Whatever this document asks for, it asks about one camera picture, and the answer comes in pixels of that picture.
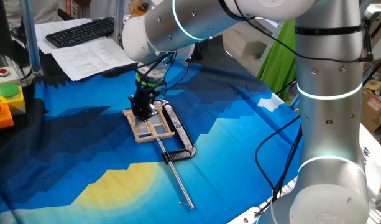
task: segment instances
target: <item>white paper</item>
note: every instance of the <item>white paper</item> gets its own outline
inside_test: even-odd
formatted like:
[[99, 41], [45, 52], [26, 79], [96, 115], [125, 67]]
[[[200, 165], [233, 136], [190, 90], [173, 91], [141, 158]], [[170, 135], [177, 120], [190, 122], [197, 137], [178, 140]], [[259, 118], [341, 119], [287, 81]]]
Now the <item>white paper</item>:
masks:
[[[50, 54], [53, 49], [56, 49], [56, 47], [45, 38], [48, 34], [53, 34], [53, 33], [56, 33], [65, 29], [69, 29], [75, 26], [80, 26], [88, 22], [92, 22], [92, 20], [91, 19], [72, 19], [69, 21], [37, 24], [35, 25], [35, 34], [37, 36], [37, 43], [44, 54]], [[107, 39], [107, 38], [99, 37], [97, 39], [88, 41], [86, 43], [95, 42], [95, 41], [97, 42], [103, 39]]]
[[136, 63], [111, 39], [54, 49], [52, 55], [73, 81], [117, 66]]

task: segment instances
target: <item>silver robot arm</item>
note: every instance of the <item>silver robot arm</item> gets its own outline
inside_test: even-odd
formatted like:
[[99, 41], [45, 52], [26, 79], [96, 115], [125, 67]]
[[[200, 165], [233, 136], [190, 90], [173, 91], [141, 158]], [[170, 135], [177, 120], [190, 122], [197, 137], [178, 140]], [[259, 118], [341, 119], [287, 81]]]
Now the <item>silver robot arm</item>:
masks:
[[[296, 56], [304, 139], [298, 181], [292, 193], [276, 200], [257, 223], [365, 224], [369, 199], [359, 146], [362, 64], [357, 59], [362, 52], [362, 26], [358, 0], [237, 3], [249, 17], [296, 18], [296, 52], [302, 55]], [[127, 22], [123, 46], [131, 59], [149, 62], [227, 29], [239, 16], [233, 0], [164, 0]], [[143, 95], [137, 91], [133, 96], [142, 101]]]

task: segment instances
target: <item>wooden craft frame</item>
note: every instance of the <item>wooden craft frame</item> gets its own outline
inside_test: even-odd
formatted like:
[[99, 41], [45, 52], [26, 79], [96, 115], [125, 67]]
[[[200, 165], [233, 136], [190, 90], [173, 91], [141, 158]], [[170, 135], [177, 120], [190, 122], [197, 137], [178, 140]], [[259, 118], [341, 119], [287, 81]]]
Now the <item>wooden craft frame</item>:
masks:
[[[136, 126], [134, 123], [135, 116], [134, 116], [132, 110], [128, 109], [128, 110], [122, 111], [123, 115], [126, 116], [128, 119], [128, 122], [132, 128], [132, 132], [135, 135], [135, 141], [136, 142], [143, 143], [143, 142], [148, 142], [148, 141], [154, 141], [157, 136], [160, 136], [161, 139], [170, 138], [175, 134], [174, 132], [171, 132], [171, 129], [170, 129], [167, 121], [165, 120], [165, 117], [163, 115], [163, 105], [157, 105], [157, 106], [155, 106], [155, 109], [157, 111], [156, 116], [158, 116], [160, 118], [162, 124], [152, 124], [152, 122], [150, 120], [147, 120], [145, 122], [145, 124], [146, 124], [148, 132], [141, 133], [141, 134], [139, 134], [138, 130], [136, 129]], [[164, 126], [167, 133], [157, 134], [154, 126]]]

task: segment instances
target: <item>metal rod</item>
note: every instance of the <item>metal rod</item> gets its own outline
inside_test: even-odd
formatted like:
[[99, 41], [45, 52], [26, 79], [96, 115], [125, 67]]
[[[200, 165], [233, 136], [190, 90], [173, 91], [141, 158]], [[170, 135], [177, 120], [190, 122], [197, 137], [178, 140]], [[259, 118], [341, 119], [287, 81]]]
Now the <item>metal rod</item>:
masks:
[[[162, 151], [163, 153], [166, 153], [167, 150], [165, 150], [165, 147], [164, 147], [163, 143], [162, 143], [161, 140], [160, 140], [160, 136], [157, 136], [157, 137], [156, 137], [156, 140], [158, 141], [158, 144], [159, 144], [159, 146], [160, 146], [160, 148], [161, 148], [161, 151]], [[190, 197], [189, 197], [189, 195], [188, 195], [188, 192], [186, 191], [185, 186], [183, 185], [183, 183], [182, 183], [182, 181], [181, 181], [181, 179], [180, 179], [180, 177], [179, 177], [179, 175], [178, 175], [178, 172], [177, 172], [177, 170], [175, 169], [175, 167], [173, 166], [173, 163], [172, 163], [171, 161], [168, 162], [168, 166], [170, 167], [173, 176], [175, 177], [175, 179], [176, 179], [177, 182], [178, 182], [178, 185], [179, 185], [180, 190], [182, 191], [183, 195], [184, 195], [185, 198], [186, 198], [186, 201], [188, 202], [188, 204], [186, 204], [186, 203], [182, 203], [182, 202], [179, 202], [179, 204], [180, 204], [180, 205], [188, 205], [188, 206], [190, 207], [190, 209], [195, 209], [193, 203], [192, 203], [191, 200], [190, 200]]]
[[35, 36], [34, 12], [32, 0], [21, 0], [24, 28], [26, 31], [27, 46], [30, 55], [30, 64], [33, 75], [42, 74], [37, 37]]
[[125, 0], [117, 0], [116, 16], [114, 18], [114, 33], [113, 38], [116, 43], [122, 47], [122, 28], [124, 23], [124, 5]]

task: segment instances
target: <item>black keyboard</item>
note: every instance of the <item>black keyboard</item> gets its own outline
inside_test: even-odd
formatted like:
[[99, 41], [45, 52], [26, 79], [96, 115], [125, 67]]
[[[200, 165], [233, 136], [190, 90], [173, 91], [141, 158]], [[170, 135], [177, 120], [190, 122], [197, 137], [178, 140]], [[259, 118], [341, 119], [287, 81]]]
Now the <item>black keyboard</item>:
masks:
[[80, 26], [62, 30], [46, 36], [54, 46], [69, 47], [98, 37], [112, 34], [114, 31], [114, 18], [98, 19]]

